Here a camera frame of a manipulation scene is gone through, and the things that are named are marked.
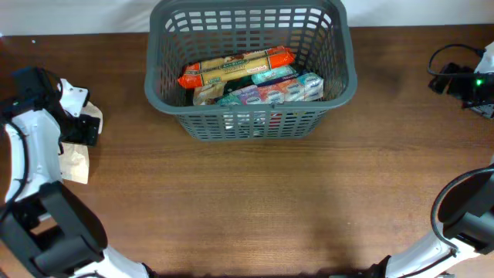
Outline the Kleenex tissue multipack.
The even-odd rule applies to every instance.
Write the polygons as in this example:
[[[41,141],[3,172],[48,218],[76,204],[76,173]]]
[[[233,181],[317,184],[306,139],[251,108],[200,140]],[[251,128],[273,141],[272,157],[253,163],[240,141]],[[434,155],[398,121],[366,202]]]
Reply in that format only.
[[[219,97],[221,106],[310,102],[323,98],[324,79],[315,73],[294,73],[250,85]]]

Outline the beige brown pouch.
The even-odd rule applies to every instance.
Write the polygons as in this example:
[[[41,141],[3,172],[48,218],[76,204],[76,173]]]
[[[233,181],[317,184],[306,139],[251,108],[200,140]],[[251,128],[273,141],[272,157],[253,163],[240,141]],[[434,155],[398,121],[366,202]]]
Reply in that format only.
[[[192,103],[195,106],[209,105],[215,102],[216,99],[224,95],[225,82],[210,84],[206,86],[196,87]]]

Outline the light blue tissue pack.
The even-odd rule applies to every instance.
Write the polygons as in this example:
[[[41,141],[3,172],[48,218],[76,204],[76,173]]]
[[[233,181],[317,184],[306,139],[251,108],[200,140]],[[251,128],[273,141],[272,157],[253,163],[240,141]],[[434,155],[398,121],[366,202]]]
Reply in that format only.
[[[275,69],[265,71],[263,73],[257,73],[252,75],[252,82],[255,85],[258,85],[260,83],[264,83],[270,80],[275,80],[294,73],[296,73],[296,70],[293,69],[291,66],[281,66]]]

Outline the San Remo spaghetti packet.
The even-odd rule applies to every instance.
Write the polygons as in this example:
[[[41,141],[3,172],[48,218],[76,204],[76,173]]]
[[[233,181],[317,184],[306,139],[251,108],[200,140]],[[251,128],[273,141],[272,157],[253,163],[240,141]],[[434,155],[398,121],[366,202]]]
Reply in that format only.
[[[285,46],[240,53],[194,63],[184,68],[178,83],[185,89],[226,83],[241,77],[264,73],[295,61],[295,55]]]

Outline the green coffee snack bag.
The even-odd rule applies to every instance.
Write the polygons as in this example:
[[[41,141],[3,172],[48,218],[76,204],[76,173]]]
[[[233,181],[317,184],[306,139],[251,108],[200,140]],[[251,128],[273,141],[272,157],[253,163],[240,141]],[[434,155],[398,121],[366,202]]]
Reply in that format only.
[[[243,89],[247,86],[253,85],[252,77],[251,76],[244,76],[235,80],[230,80],[225,84],[223,94],[229,94],[232,93],[236,90]]]

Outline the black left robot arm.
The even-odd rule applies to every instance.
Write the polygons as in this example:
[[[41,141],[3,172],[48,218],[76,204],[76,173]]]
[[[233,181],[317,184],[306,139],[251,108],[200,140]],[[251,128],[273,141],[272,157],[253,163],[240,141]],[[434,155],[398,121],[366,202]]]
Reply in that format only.
[[[35,277],[154,277],[110,247],[97,216],[64,184],[63,144],[94,146],[101,119],[83,114],[88,89],[28,67],[1,102],[11,149],[11,181],[1,208],[1,241]]]

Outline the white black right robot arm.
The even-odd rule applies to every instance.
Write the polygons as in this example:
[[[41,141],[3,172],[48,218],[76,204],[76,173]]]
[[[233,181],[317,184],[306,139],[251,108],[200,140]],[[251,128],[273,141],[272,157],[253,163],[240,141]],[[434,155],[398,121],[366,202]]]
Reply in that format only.
[[[456,63],[428,71],[429,88],[462,102],[462,108],[493,117],[493,46],[472,48],[479,64]],[[430,213],[431,231],[404,252],[388,255],[359,277],[447,277],[448,269],[493,251],[493,166],[467,171],[437,195]]]

